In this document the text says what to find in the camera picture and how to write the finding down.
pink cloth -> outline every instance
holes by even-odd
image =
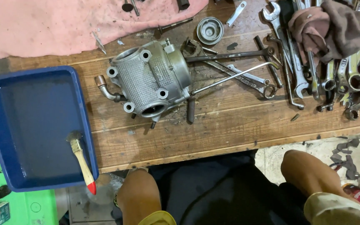
[[[190,7],[180,12],[176,0],[135,2],[139,17],[134,10],[122,11],[124,0],[0,0],[0,59],[93,50],[97,46],[92,31],[107,44],[146,28],[190,18],[208,0],[189,0]]]

